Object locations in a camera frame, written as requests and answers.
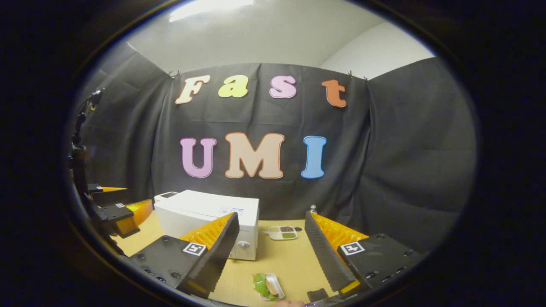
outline small bottle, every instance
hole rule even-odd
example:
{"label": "small bottle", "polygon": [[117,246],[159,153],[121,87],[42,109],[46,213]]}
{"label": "small bottle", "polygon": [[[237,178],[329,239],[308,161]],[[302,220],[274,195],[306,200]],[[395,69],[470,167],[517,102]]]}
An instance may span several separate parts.
{"label": "small bottle", "polygon": [[309,210],[309,212],[314,213],[314,214],[318,214],[318,212],[317,212],[317,206],[311,205],[311,210]]}

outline lettuce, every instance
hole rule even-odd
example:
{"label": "lettuce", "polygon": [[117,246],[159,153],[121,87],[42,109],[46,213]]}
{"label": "lettuce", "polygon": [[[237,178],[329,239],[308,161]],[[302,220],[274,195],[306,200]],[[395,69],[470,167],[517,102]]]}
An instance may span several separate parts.
{"label": "lettuce", "polygon": [[271,292],[269,292],[267,285],[265,284],[265,274],[259,273],[254,275],[254,290],[256,290],[258,293],[263,295],[266,299],[270,300],[276,300],[278,299],[275,297]]}

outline ceiling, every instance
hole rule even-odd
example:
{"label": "ceiling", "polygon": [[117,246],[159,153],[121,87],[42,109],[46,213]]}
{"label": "ceiling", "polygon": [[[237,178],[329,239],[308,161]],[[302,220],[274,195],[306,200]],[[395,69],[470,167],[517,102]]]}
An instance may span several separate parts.
{"label": "ceiling", "polygon": [[169,23],[167,14],[128,42],[164,71],[264,62],[318,67],[358,35],[384,22],[343,0],[254,0]]}

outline white tray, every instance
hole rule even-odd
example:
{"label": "white tray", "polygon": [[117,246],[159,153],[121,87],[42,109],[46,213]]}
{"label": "white tray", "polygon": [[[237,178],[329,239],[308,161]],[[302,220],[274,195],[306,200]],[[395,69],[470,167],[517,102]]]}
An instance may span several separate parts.
{"label": "white tray", "polygon": [[[268,282],[273,286],[273,288],[275,288],[275,290],[278,292],[278,298],[277,298],[277,299],[282,299],[282,298],[284,298],[284,292],[282,292],[281,285],[279,285],[279,283],[278,283],[277,275],[271,274],[271,273],[267,273],[267,274],[265,275],[265,279],[267,279],[267,281],[268,281]],[[265,296],[263,296],[261,293],[260,293],[260,298],[261,298],[262,300],[270,301],[270,299],[266,299]]]}

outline wooden table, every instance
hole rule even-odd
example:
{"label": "wooden table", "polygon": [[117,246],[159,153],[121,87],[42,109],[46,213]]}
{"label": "wooden table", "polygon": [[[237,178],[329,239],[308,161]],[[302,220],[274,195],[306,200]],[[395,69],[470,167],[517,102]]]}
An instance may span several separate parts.
{"label": "wooden table", "polygon": [[[287,241],[273,241],[264,231],[270,226],[292,226],[304,228],[305,220],[259,221],[258,250],[255,261],[228,259],[216,289],[209,295],[210,299],[228,304],[260,307],[275,305],[260,299],[254,290],[252,274],[273,273],[277,275],[286,300],[301,300],[309,303],[307,291],[326,290],[332,292],[317,256],[305,230],[298,232],[298,238]],[[132,256],[148,244],[164,235],[159,226],[156,212],[140,226],[140,232],[125,239],[112,237],[127,256]]]}

